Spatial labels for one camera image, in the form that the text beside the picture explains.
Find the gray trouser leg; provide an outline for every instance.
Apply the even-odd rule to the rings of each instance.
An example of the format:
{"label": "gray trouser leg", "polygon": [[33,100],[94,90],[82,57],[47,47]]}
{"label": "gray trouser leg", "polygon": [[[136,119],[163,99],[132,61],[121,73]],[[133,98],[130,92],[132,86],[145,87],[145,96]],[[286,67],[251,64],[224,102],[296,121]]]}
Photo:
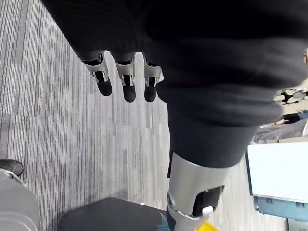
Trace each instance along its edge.
{"label": "gray trouser leg", "polygon": [[0,230],[40,231],[35,196],[0,169]]}

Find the gray carpet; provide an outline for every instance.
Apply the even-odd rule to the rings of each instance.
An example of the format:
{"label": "gray carpet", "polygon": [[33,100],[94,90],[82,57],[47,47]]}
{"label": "gray carpet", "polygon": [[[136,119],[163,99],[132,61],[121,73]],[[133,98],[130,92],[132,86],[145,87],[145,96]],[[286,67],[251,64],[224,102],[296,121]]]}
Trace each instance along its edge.
{"label": "gray carpet", "polygon": [[[0,157],[25,164],[44,231],[63,212],[108,196],[165,208],[166,106],[143,99],[141,54],[134,103],[124,101],[108,52],[106,59],[108,98],[38,0],[0,1]],[[222,231],[284,230],[282,218],[254,211],[244,161],[211,221]]]}

